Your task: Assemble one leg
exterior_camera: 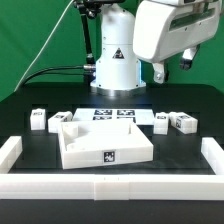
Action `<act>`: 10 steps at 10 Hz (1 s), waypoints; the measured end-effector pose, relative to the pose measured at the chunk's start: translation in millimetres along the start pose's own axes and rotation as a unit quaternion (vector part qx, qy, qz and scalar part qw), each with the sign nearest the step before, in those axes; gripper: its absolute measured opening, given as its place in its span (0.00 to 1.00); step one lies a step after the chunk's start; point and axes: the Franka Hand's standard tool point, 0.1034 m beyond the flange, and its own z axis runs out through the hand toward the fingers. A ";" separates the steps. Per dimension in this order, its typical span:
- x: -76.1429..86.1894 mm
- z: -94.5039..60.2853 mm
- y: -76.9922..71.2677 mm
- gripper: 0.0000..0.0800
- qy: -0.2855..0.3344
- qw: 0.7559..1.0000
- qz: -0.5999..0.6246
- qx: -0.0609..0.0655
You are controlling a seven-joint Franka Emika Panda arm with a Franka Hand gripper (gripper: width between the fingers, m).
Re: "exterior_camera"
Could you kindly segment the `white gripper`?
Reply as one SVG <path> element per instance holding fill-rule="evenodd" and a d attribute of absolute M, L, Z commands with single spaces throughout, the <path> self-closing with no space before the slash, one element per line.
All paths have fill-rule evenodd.
<path fill-rule="evenodd" d="M 214 37 L 221 0 L 143 0 L 136 13 L 133 50 L 141 60 L 154 63 L 154 81 L 164 83 L 163 60 L 183 52 L 180 68 L 189 70 L 200 49 Z"/>

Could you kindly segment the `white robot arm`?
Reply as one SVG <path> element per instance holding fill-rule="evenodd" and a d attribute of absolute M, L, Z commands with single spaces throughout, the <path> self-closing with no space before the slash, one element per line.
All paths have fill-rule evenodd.
<path fill-rule="evenodd" d="M 143 61 L 159 84 L 173 55 L 180 53 L 180 68 L 190 69 L 200 44 L 216 34 L 222 8 L 222 0 L 143 0 L 131 14 L 119 6 L 123 1 L 99 2 L 102 51 L 91 89 L 108 96 L 143 91 Z"/>

